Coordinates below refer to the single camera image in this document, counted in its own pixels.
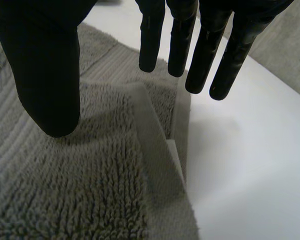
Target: hand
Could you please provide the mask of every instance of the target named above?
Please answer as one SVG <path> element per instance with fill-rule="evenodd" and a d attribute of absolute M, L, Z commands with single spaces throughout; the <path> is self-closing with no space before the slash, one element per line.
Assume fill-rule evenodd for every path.
<path fill-rule="evenodd" d="M 180 77 L 186 66 L 198 0 L 166 0 L 173 16 L 168 72 Z M 223 100 L 229 93 L 256 37 L 293 0 L 199 0 L 201 29 L 185 88 L 202 91 L 232 11 L 233 28 L 210 87 L 210 96 Z M 152 72 L 158 57 L 165 17 L 165 0 L 136 0 L 142 12 L 139 67 Z"/>

